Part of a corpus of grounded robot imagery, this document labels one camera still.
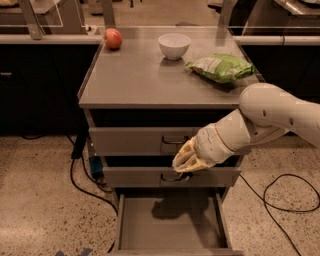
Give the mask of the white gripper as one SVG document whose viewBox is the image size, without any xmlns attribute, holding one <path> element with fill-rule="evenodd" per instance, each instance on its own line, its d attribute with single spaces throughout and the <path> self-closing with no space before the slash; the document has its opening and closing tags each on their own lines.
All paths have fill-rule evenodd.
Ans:
<svg viewBox="0 0 320 256">
<path fill-rule="evenodd" d="M 172 166 L 177 173 L 195 172 L 223 163 L 234 151 L 223 140 L 224 124 L 211 123 L 201 128 L 175 155 Z"/>
</svg>

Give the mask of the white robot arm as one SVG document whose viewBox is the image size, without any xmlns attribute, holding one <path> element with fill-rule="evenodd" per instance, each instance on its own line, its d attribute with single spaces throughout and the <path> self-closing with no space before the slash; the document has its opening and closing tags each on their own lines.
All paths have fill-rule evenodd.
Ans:
<svg viewBox="0 0 320 256">
<path fill-rule="evenodd" d="M 177 173 L 211 168 L 251 145 L 293 132 L 320 146 L 320 105 L 301 100 L 269 83 L 246 87 L 239 107 L 201 128 L 178 151 L 172 162 Z"/>
</svg>

